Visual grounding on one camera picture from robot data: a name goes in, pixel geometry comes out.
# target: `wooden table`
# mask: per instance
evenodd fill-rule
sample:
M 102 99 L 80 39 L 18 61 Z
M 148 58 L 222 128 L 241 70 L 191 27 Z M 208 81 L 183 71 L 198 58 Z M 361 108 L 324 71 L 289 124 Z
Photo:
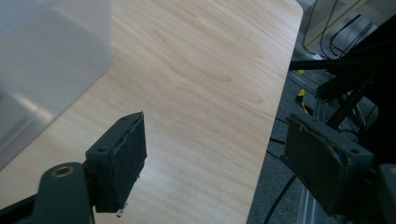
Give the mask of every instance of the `wooden table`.
M 145 113 L 148 158 L 123 217 L 97 223 L 243 223 L 302 11 L 293 0 L 115 0 L 113 63 L 0 173 L 0 207 L 50 167 L 85 161 L 118 118 Z

